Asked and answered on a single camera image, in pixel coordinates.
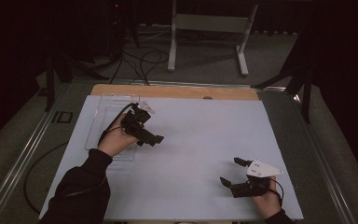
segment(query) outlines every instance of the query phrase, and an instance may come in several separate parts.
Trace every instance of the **human hand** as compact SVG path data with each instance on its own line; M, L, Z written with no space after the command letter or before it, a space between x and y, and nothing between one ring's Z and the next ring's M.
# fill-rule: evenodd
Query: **human hand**
M126 134L123 129L120 127L121 121L126 115L122 114L117 121L113 124L111 132L109 132L98 145L98 149L102 152L108 154L111 157L116 156L118 153L122 152L124 149L129 147L131 144L134 144L138 139L132 135Z
M269 181L269 188L276 191L276 177L271 176L270 179L271 180ZM281 211L279 196L269 190L264 195L254 196L252 197L252 199L264 218L272 217L273 215Z

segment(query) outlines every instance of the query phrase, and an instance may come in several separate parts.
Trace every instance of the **transparent acrylic frame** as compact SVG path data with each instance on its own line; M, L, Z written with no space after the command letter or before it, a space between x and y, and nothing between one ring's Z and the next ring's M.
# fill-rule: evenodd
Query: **transparent acrylic frame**
M103 131L115 119L118 113L124 106L130 103L140 103L139 95L120 95L120 94L103 94L100 103L94 115L89 136L86 142L86 150L96 148ZM129 146L127 149L117 154L113 160L115 161L130 161L135 154L136 144Z

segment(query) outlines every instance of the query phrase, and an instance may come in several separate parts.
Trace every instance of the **human arm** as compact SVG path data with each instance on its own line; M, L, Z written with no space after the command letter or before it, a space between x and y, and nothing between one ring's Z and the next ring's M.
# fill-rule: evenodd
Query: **human arm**
M137 139L119 127L121 115L97 148L89 150L89 157L80 167L69 170L49 201L48 211L40 223L102 223L110 198L106 168L112 157Z
M269 189L276 191L276 178L272 176L269 181ZM281 208L280 198L273 191L268 190L262 196L254 196L254 200L260 214L268 224L291 224L294 223Z

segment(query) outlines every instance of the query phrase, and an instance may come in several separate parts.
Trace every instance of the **black long-sleeved shirt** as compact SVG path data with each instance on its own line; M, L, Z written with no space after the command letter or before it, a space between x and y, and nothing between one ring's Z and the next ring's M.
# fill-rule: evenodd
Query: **black long-sleeved shirt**
M91 149L89 157L80 167L69 170L49 201L48 211L40 224L98 224L110 198L106 181L106 168L112 158L98 149ZM76 196L67 196L88 190ZM281 210L265 220L268 224L291 224L293 221Z

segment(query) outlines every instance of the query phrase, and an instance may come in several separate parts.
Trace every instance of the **dark background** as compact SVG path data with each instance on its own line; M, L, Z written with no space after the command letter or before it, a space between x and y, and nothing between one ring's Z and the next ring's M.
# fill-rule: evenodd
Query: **dark background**
M170 1L133 3L138 22L170 24ZM178 11L242 15L250 8L230 4L239 3L200 1L195 5L184 0ZM86 0L0 2L0 129L38 92L34 78L46 70L48 43L82 60L92 60L101 51L98 43L106 39L107 29L103 7L103 1ZM358 1L263 3L257 10L255 31L300 34L286 63L316 64L313 83L320 87L358 160Z

